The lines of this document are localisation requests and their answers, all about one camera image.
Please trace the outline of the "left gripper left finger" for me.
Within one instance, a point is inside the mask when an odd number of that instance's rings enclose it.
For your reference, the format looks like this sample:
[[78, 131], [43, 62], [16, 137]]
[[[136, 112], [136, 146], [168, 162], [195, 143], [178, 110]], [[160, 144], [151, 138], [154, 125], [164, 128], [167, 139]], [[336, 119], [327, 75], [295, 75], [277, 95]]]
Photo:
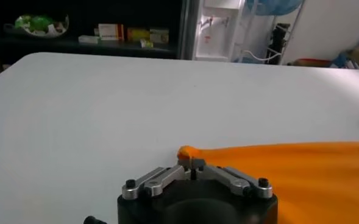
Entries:
[[157, 167], [137, 179], [128, 179], [122, 186], [122, 198], [136, 200], [141, 197], [155, 198], [163, 193], [171, 183], [178, 180], [189, 180], [191, 177], [191, 161], [178, 160], [172, 167]]

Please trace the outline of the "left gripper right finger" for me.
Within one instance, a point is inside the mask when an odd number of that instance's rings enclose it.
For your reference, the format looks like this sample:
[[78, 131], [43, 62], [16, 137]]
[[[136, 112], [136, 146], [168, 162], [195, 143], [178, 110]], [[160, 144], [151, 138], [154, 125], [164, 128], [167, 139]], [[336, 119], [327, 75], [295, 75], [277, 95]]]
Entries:
[[255, 178], [233, 167], [207, 164], [203, 159], [193, 159], [193, 169], [198, 180], [215, 180], [241, 197], [270, 199], [273, 188], [267, 178]]

